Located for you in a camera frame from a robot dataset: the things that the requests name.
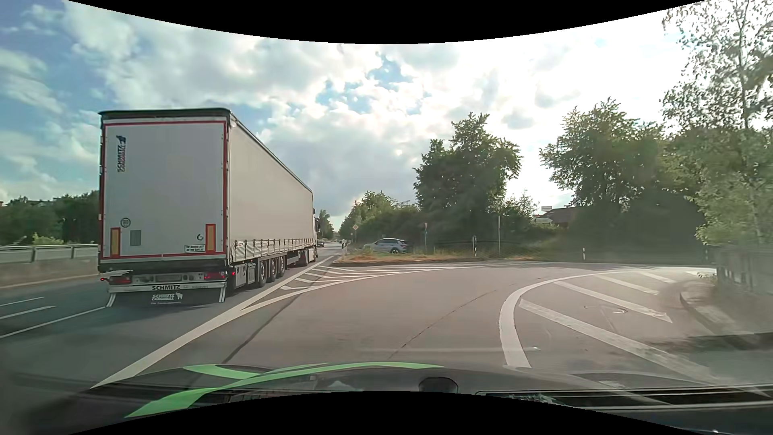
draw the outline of white trailer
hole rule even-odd
[[[100,115],[109,307],[223,302],[316,260],[311,189],[230,110]]]

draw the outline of asphalt road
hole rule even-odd
[[[773,381],[768,351],[733,349],[680,304],[679,283],[706,268],[339,268],[329,258],[339,248],[319,251],[281,281],[203,307],[103,308],[97,279],[0,290],[0,361],[15,411],[98,382],[209,363],[391,360]]]

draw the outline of license plate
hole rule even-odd
[[[181,281],[182,275],[156,275],[155,281],[157,283],[173,283],[175,281]]]

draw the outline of dashed lane line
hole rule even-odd
[[[99,311],[99,310],[102,310],[104,308],[106,308],[106,307],[97,307],[97,308],[93,308],[92,310],[86,310],[86,311],[82,311],[80,313],[71,314],[69,316],[62,317],[60,319],[51,320],[51,321],[48,321],[48,322],[45,322],[45,323],[42,323],[42,324],[37,324],[35,326],[26,327],[26,328],[20,329],[18,331],[13,331],[13,332],[9,332],[9,333],[4,334],[4,335],[0,335],[0,338],[11,337],[12,335],[21,334],[22,332],[27,332],[27,331],[31,331],[33,329],[37,329],[39,327],[44,327],[44,326],[47,326],[47,325],[50,325],[50,324],[55,324],[56,322],[61,322],[62,320],[68,320],[68,319],[72,319],[73,317],[78,317],[78,316],[82,316],[84,314],[93,313],[94,311]]]
[[[38,300],[38,299],[42,299],[43,297],[44,296],[38,296],[38,297],[30,298],[30,299],[16,300],[14,302],[3,303],[3,304],[0,304],[0,307],[6,307],[8,305],[13,305],[14,303],[29,302],[30,300]]]
[[[48,310],[49,308],[56,308],[56,305],[49,305],[47,307],[37,307],[27,311],[19,311],[18,313],[6,314],[5,316],[0,316],[0,320],[10,319],[11,317],[16,317],[16,316],[22,316],[23,314],[35,313],[36,311]]]

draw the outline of metal railing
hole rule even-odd
[[[0,264],[96,257],[99,245],[0,246]]]

